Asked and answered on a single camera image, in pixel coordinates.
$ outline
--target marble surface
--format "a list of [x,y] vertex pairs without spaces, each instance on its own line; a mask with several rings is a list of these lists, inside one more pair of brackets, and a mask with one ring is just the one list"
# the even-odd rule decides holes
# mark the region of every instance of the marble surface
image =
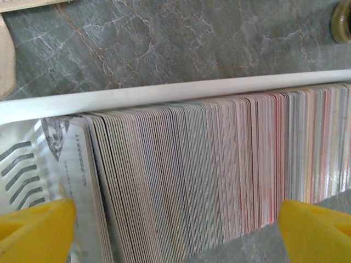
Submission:
[[4,13],[8,99],[350,68],[351,45],[329,32],[336,2],[76,0]]
[[[351,214],[351,190],[319,204]],[[183,263],[289,263],[277,224],[219,245]]]

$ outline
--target marble veining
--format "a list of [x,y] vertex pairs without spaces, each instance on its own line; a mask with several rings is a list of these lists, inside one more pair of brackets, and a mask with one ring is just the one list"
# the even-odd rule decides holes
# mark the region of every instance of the marble veining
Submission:
[[8,99],[350,68],[335,0],[76,0],[4,13],[16,48]]

